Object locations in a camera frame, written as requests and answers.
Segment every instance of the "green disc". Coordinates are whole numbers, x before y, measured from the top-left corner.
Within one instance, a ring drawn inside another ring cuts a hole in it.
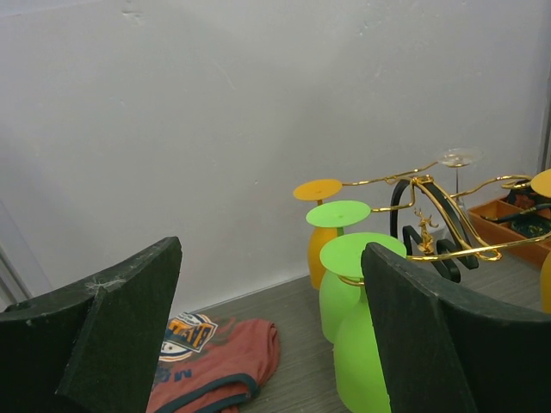
[[[332,273],[362,280],[362,252],[367,243],[379,243],[399,256],[406,257],[406,246],[398,239],[377,232],[356,232],[332,239],[321,249],[319,258]]]
[[[343,228],[357,224],[370,214],[369,205],[359,200],[334,200],[316,206],[306,215],[306,221],[319,228]]]

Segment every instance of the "red t-shirt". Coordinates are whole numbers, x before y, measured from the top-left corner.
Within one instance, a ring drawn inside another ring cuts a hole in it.
[[[170,320],[147,413],[237,412],[279,364],[273,323],[183,313]]]

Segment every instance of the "orange disc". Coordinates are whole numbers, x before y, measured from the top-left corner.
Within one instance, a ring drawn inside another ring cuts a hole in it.
[[[539,195],[551,198],[551,170],[544,170],[534,176],[530,186]]]
[[[338,192],[343,184],[337,179],[318,179],[303,183],[293,191],[297,200],[324,200]]]

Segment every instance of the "wooden floor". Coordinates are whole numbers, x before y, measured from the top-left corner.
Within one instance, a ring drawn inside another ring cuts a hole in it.
[[[461,283],[508,303],[540,309],[539,271],[512,256],[461,269]],[[260,397],[243,412],[339,413],[348,410],[335,391],[331,344],[320,329],[318,294],[307,278],[227,302],[204,312],[271,320],[280,332],[281,364]]]

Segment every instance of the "printed logo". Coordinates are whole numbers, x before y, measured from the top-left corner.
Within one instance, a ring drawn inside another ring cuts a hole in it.
[[[218,324],[203,314],[183,312],[172,318],[164,334],[160,361],[180,361],[200,353],[213,338]]]

